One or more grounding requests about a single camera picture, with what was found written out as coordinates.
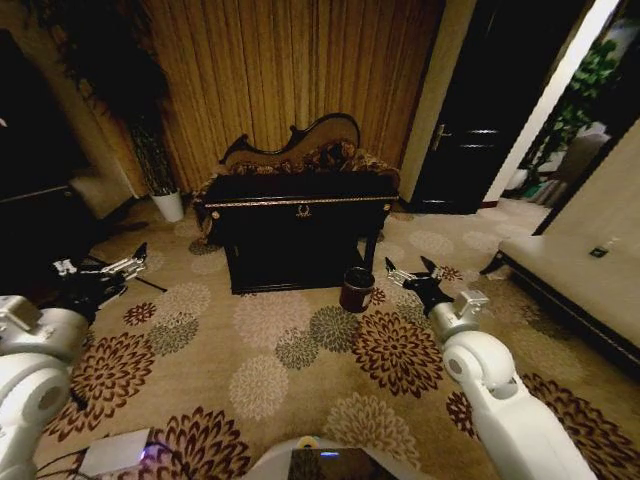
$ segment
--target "patterned carpet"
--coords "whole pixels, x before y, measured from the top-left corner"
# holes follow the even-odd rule
[[[545,213],[513,200],[470,216],[392,213],[376,251],[372,304],[353,315],[338,306],[338,288],[232,296],[224,253],[197,242],[192,213],[167,224],[141,202],[126,223],[148,225],[92,253],[114,261],[148,241],[143,276],[168,291],[134,281],[99,313],[73,371],[89,408],[65,407],[37,462],[153,427],[153,439],[177,456],[150,447],[141,468],[114,478],[186,478],[183,469],[194,479],[233,478],[270,446],[305,434],[389,452],[439,479],[496,478],[416,297],[383,273],[385,255],[418,270],[423,254],[445,267],[449,294],[473,286],[489,296],[483,330],[511,349],[525,383],[598,476],[640,478],[638,384],[504,271],[478,277],[502,238],[531,233]]]

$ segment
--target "curtain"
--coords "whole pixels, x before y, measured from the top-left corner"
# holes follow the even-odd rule
[[[276,150],[331,112],[399,166],[443,0],[148,0],[183,190],[241,134]]]

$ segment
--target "gold trim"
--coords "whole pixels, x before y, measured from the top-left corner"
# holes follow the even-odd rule
[[[307,200],[268,200],[263,202],[235,202],[235,203],[207,203],[205,208],[222,207],[266,207],[269,205],[298,205],[301,203],[342,203],[342,202],[371,202],[375,200],[398,200],[394,197],[348,197],[348,198],[317,198]]]

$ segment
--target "door handle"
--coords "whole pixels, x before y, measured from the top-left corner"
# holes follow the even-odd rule
[[[436,127],[436,134],[434,135],[433,142],[431,143],[432,151],[435,152],[436,150],[438,150],[438,147],[440,146],[440,140],[442,139],[442,137],[450,137],[451,135],[453,135],[453,133],[444,131],[446,127],[447,125],[445,123],[441,123]]]

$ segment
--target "white flower pot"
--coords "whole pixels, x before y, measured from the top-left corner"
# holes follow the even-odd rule
[[[184,218],[180,192],[170,193],[169,195],[151,195],[151,198],[167,222],[177,222]]]

